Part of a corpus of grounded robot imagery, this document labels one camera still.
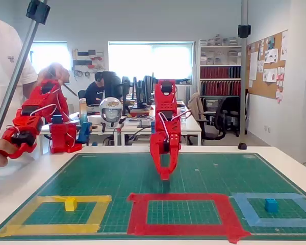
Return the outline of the person's left hand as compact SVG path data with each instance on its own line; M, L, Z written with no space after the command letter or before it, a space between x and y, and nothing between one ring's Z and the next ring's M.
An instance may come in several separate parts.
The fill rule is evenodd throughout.
M36 84L39 85L45 79L58 80L60 85L64 85L69 83L70 74L60 63L52 63L39 72Z

